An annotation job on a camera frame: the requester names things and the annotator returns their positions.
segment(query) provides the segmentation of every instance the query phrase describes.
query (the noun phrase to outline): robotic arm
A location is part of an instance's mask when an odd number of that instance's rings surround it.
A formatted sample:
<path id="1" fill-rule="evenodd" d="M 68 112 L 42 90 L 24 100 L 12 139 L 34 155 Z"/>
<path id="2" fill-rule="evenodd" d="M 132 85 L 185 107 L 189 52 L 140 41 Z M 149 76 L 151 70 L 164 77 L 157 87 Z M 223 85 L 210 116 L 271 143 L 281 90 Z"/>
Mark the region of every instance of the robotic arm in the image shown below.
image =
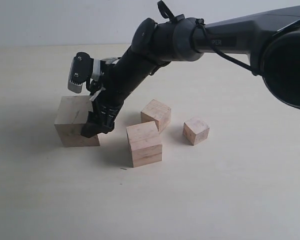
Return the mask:
<path id="1" fill-rule="evenodd" d="M 277 99 L 300 109 L 300 6 L 205 24 L 173 15 L 163 1 L 157 5 L 168 21 L 145 19 L 123 56 L 98 60 L 78 52 L 73 58 L 68 89 L 79 94 L 85 84 L 93 108 L 82 136 L 113 131 L 125 99 L 146 77 L 171 62 L 196 61 L 204 53 L 216 53 L 261 76 Z M 250 65 L 226 54 L 245 54 Z"/>

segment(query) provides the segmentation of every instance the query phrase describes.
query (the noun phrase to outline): wooden block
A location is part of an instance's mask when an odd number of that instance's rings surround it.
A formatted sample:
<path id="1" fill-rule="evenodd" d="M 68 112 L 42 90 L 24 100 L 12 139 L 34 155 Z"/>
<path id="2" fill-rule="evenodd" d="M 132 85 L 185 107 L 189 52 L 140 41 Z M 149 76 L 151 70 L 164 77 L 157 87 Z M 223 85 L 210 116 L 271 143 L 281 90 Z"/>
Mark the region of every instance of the wooden block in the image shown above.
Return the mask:
<path id="1" fill-rule="evenodd" d="M 155 122 L 159 134 L 171 122 L 171 108 L 162 102 L 153 99 L 141 111 L 141 122 Z"/>
<path id="2" fill-rule="evenodd" d="M 154 121 L 126 128 L 133 167 L 162 161 L 162 142 Z"/>
<path id="3" fill-rule="evenodd" d="M 183 135 L 192 143 L 198 143 L 208 138 L 210 127 L 201 119 L 193 117 L 183 124 Z"/>
<path id="4" fill-rule="evenodd" d="M 88 95 L 63 96 L 54 122 L 55 129 L 64 147 L 100 146 L 98 136 L 81 136 L 81 129 L 87 121 L 92 103 Z"/>

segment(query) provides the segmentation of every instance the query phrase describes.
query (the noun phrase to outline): black cable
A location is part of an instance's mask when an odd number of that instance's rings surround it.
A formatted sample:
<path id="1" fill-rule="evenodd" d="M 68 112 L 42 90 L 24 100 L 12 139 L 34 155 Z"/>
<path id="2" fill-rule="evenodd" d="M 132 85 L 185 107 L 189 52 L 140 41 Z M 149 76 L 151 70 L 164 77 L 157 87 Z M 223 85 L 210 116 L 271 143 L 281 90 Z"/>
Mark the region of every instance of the black cable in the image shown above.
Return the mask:
<path id="1" fill-rule="evenodd" d="M 233 58 L 231 56 L 226 55 L 222 51 L 220 51 L 218 48 L 216 48 L 216 46 L 213 45 L 212 41 L 209 38 L 209 35 L 208 35 L 207 30 L 206 30 L 206 28 L 204 26 L 204 23 L 200 23 L 200 22 L 198 22 L 197 26 L 202 29 L 203 35 L 204 35 L 204 37 L 205 37 L 205 39 L 206 39 L 209 47 L 216 54 L 218 54 L 220 57 L 222 57 L 222 58 L 224 58 L 224 59 L 226 59 L 226 60 L 228 60 L 228 61 L 230 61 L 230 62 L 232 62 L 234 64 L 239 65 L 240 67 L 243 67 L 243 68 L 251 71 L 254 74 L 260 75 L 261 77 L 265 77 L 265 73 L 264 72 L 262 72 L 262 71 L 260 71 L 258 69 L 255 69 L 255 68 L 251 67 L 250 65 L 245 64 L 244 62 L 239 61 L 239 60 L 237 60 L 237 59 L 235 59 L 235 58 Z"/>

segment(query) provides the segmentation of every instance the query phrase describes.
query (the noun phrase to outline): white table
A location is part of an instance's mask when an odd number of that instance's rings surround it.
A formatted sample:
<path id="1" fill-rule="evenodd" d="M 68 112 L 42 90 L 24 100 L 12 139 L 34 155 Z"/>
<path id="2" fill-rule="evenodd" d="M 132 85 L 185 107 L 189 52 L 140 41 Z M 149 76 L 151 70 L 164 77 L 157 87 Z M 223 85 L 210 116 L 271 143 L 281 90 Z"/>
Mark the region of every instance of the white table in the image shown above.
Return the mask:
<path id="1" fill-rule="evenodd" d="M 300 240 L 300 110 L 217 55 L 146 78 L 100 147 L 62 147 L 72 57 L 126 48 L 0 48 L 0 240 Z M 172 107 L 163 161 L 130 168 L 126 126 L 152 99 Z M 196 146 L 192 117 L 210 126 Z"/>

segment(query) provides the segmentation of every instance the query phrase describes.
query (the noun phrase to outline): large wooden block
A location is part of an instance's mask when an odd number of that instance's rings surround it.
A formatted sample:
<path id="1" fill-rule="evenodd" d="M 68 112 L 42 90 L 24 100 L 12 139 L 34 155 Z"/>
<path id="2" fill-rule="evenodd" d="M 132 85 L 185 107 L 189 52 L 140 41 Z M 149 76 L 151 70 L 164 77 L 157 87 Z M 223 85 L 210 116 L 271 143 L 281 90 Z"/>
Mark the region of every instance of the large wooden block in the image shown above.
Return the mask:
<path id="1" fill-rule="evenodd" d="M 166 104 L 153 99 L 141 111 L 141 122 L 155 122 L 159 134 L 171 122 L 171 108 Z"/>
<path id="2" fill-rule="evenodd" d="M 183 124 L 183 135 L 192 143 L 198 143 L 206 140 L 209 135 L 210 127 L 204 121 L 193 117 Z"/>
<path id="3" fill-rule="evenodd" d="M 64 147 L 100 146 L 98 136 L 81 136 L 81 129 L 87 121 L 92 103 L 88 95 L 63 96 L 54 122 L 55 129 Z"/>
<path id="4" fill-rule="evenodd" d="M 126 128 L 133 167 L 162 161 L 162 141 L 154 121 Z"/>

